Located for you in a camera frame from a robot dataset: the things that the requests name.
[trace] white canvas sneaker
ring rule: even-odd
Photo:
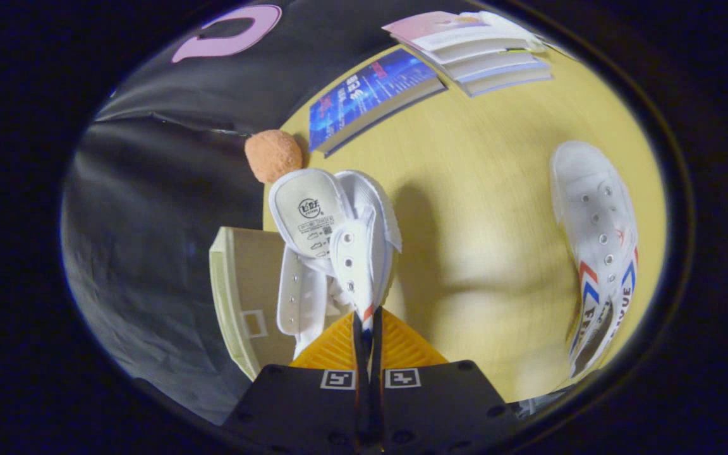
[[[364,173],[314,168],[272,185],[269,208],[283,240],[277,326],[296,340],[294,357],[324,329],[329,311],[353,305],[362,329],[387,291],[401,233],[389,198]]]
[[[555,219],[569,237],[583,300],[569,348],[575,377],[603,354],[630,306],[638,233],[628,189],[603,152],[586,142],[564,142],[550,170]]]

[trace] pink letter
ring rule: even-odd
[[[229,14],[225,14],[205,24],[202,30],[224,20],[251,18],[253,22],[248,30],[237,35],[237,37],[230,38],[199,40],[198,37],[192,37],[186,40],[173,55],[173,63],[178,63],[178,61],[188,57],[226,57],[227,55],[242,52],[265,37],[265,34],[277,25],[277,21],[280,20],[281,15],[282,11],[280,7],[275,5],[248,6],[247,8],[236,9]]]

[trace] dark background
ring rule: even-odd
[[[527,2],[616,61],[676,130],[696,262],[635,377],[526,450],[728,452],[728,3],[599,3]],[[231,4],[24,5],[0,3],[0,452],[225,452],[96,348],[64,281],[58,210],[71,151],[115,83]]]

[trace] yellow wooden table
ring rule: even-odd
[[[583,64],[551,49],[540,57],[554,80],[469,98],[441,75],[445,92],[389,116],[329,158],[317,152],[308,161],[332,173],[361,170],[384,186],[404,241],[386,307],[448,360],[476,361],[506,401],[572,382],[567,351],[580,302],[567,239],[552,213],[549,158],[557,145],[581,140],[603,150],[629,187],[638,220],[632,308],[595,368],[638,325],[667,238],[658,165],[632,113]],[[281,127],[303,150],[318,97]],[[277,230],[268,205],[264,230]]]

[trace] orange sponge ball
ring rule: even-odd
[[[281,176],[303,167],[303,152],[294,137],[280,130],[267,130],[246,139],[246,158],[255,178],[274,183]]]

